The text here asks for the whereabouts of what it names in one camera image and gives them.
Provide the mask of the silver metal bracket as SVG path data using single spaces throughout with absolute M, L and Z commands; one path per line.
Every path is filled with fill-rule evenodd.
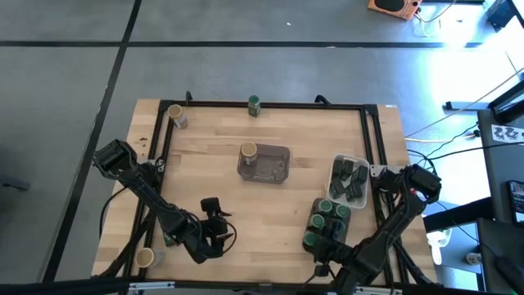
M 174 281 L 139 282 L 139 283 L 130 283 L 128 290 L 130 292 L 141 292 L 141 291 L 147 291 L 147 290 L 175 288 L 175 286 L 176 286 L 176 283 Z
M 357 287 L 354 295 L 404 295 L 401 289 L 379 287 Z

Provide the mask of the beige cup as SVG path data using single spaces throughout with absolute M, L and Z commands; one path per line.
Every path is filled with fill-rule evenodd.
M 178 105 L 171 105 L 167 109 L 169 118 L 173 121 L 174 125 L 179 129 L 185 129 L 188 127 L 188 121 L 184 109 Z
M 140 268 L 151 268 L 158 266 L 164 257 L 165 253 L 162 250 L 145 247 L 138 251 L 135 261 Z

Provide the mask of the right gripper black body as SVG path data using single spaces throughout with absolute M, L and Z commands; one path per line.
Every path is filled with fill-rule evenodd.
M 354 258 L 355 249 L 345 243 L 316 236 L 314 245 L 311 247 L 316 266 L 311 278 L 327 277 L 331 275 L 333 279 L 353 279 L 354 274 L 350 272 L 349 266 Z M 330 263 L 334 261 L 341 266 L 337 275 L 333 272 Z

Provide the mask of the black desk leg beam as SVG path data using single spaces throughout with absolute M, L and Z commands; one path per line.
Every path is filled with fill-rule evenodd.
M 436 201 L 426 207 L 425 213 L 423 223 L 428 233 L 475 223 L 478 219 L 493 220 L 495 218 L 489 197 L 460 206 Z

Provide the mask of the black floor stand bar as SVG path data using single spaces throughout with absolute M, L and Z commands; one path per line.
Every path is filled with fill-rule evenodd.
M 488 102 L 460 102 L 460 101 L 448 101 L 442 106 L 445 111 L 479 111 L 489 108 Z

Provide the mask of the gold-lidded glass seasoning jar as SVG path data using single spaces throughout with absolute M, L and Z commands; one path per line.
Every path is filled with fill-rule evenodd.
M 246 166 L 254 166 L 257 162 L 258 148 L 253 142 L 245 142 L 240 148 L 242 162 Z

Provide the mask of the white plastic bin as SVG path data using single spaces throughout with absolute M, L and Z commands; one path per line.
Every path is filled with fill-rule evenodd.
M 361 158 L 358 158 L 358 157 L 349 156 L 349 155 L 346 155 L 346 154 L 340 154 L 340 153 L 337 153 L 333 157 L 332 163 L 333 163 L 333 161 L 335 159 L 343 160 L 343 161 L 344 160 L 352 160 L 355 163 L 353 172 L 359 166 L 367 166 L 368 167 L 368 181 L 366 183 L 364 183 L 364 184 L 361 184 L 362 188 L 363 188 L 363 191 L 364 191 L 364 197 L 359 202 L 347 202 L 346 201 L 346 193 L 344 193 L 338 199 L 333 199 L 331 197 L 330 193 L 329 193 L 329 186 L 330 186 L 330 183 L 331 183 L 331 179 L 336 178 L 336 177 L 332 177 L 332 164 L 331 164 L 330 174 L 329 174 L 328 179 L 327 179 L 328 182 L 327 182 L 326 198 L 328 198 L 330 201 L 335 202 L 337 204 L 343 204 L 345 206 L 348 206 L 349 208 L 353 208 L 353 209 L 363 209 L 363 208 L 365 208 L 366 203 L 367 203 L 368 186 L 369 186 L 369 172 L 370 172 L 370 165 L 369 165 L 369 163 L 366 160 L 364 160 L 364 159 L 361 159 Z M 344 187 L 346 188 L 349 184 L 356 183 L 356 182 L 352 181 L 352 175 L 353 175 L 353 173 L 350 176 L 346 176 L 346 175 L 342 174 L 342 175 L 340 175 L 337 178 L 339 178 L 342 181 Z

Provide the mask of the black monitor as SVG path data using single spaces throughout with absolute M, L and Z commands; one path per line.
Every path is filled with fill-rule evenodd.
M 524 95 L 524 79 L 512 86 L 488 104 L 488 109 L 500 124 L 508 124 L 524 116 L 524 98 L 518 102 L 513 99 Z

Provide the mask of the white sheet black marks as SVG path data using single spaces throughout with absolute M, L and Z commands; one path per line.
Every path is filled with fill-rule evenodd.
M 496 142 L 524 144 L 524 129 L 522 128 L 492 125 L 491 135 Z

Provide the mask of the dark chair base leg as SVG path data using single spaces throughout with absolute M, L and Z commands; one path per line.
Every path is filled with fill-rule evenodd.
M 27 191 L 30 188 L 28 182 L 8 175 L 0 175 L 0 186 L 15 188 L 21 191 Z

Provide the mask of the black aluminium table frame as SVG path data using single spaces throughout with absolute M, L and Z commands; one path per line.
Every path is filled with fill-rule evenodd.
M 330 279 L 313 277 L 313 258 L 301 235 L 314 199 L 328 190 L 333 156 L 340 152 L 397 165 L 408 160 L 394 106 L 266 102 L 255 118 L 244 102 L 190 101 L 183 104 L 189 125 L 182 130 L 171 129 L 167 106 L 162 100 L 138 100 L 128 142 L 140 160 L 165 157 L 166 200 L 194 213 L 202 198 L 220 200 L 238 232 L 228 253 L 197 264 L 183 247 L 166 247 L 164 260 L 150 270 L 129 264 L 115 279 L 100 279 L 146 214 L 130 191 L 122 191 L 110 205 L 92 278 L 5 285 L 0 295 L 92 295 L 158 281 L 170 288 L 326 291 Z M 288 147 L 288 178 L 282 184 L 242 180 L 237 158 L 245 141 Z

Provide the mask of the dark blue box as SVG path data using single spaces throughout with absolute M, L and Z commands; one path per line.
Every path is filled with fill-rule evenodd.
M 486 21 L 495 29 L 502 29 L 515 15 L 511 0 L 495 0 L 486 12 Z

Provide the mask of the white plastic device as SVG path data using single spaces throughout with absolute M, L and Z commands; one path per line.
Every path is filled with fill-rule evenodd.
M 452 229 L 441 229 L 427 234 L 427 241 L 431 249 L 431 257 L 435 265 L 442 263 L 441 249 L 446 247 L 451 239 Z

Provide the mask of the orange box with black disc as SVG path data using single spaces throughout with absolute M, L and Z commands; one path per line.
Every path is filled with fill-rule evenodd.
M 368 9 L 403 20 L 411 20 L 419 11 L 421 3 L 422 0 L 368 0 Z

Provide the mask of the dark grey desk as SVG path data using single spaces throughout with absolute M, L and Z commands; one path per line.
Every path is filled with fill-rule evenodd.
M 507 258 L 524 272 L 524 227 L 495 220 L 477 220 L 482 273 L 488 293 L 517 295 L 498 272 L 495 258 Z M 524 283 L 524 274 L 519 278 Z
M 524 182 L 524 144 L 494 141 L 491 126 L 501 124 L 495 120 L 491 111 L 479 111 L 477 118 L 482 146 L 485 148 L 484 157 L 495 218 L 502 222 L 512 223 L 506 183 L 509 180 Z M 524 117 L 506 126 L 524 129 Z

